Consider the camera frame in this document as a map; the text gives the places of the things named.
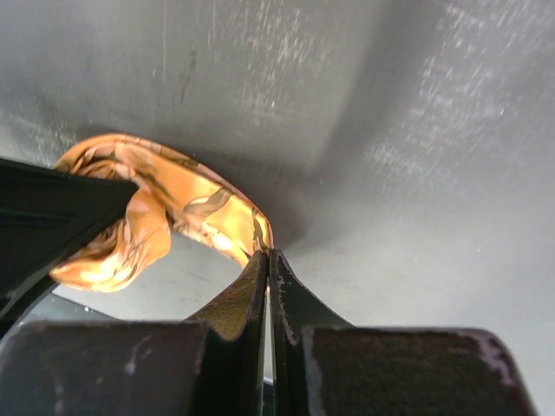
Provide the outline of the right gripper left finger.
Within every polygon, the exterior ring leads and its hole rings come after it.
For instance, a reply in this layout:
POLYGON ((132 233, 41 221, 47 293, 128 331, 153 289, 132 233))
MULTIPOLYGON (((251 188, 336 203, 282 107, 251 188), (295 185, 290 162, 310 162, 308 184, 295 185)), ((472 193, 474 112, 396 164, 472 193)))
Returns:
POLYGON ((32 322, 1 343, 4 415, 259 415, 266 256, 182 322, 32 322))

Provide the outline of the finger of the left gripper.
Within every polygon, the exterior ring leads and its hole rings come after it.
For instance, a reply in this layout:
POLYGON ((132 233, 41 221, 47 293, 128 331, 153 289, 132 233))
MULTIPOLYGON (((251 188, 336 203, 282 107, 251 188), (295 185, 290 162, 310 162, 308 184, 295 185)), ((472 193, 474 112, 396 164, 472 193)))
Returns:
POLYGON ((2 320, 18 320, 49 294, 50 271, 121 219, 136 190, 2 159, 2 320))

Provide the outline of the orange patterned tie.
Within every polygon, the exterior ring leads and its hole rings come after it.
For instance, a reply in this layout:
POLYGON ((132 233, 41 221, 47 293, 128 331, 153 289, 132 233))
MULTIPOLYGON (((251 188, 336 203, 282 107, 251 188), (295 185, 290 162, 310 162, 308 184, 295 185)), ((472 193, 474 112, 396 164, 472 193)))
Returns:
POLYGON ((240 190, 192 157, 123 133, 86 139, 56 170, 135 183, 121 219, 49 273, 73 289, 108 293, 126 288, 171 248, 179 233, 245 267, 274 247, 268 218, 240 190))

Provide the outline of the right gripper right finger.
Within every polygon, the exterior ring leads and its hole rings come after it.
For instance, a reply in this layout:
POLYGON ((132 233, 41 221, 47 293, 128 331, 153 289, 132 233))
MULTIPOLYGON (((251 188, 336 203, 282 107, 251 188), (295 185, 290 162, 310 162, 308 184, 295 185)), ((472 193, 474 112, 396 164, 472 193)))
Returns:
POLYGON ((270 254, 279 415, 534 415, 505 344, 478 328, 363 328, 270 254))

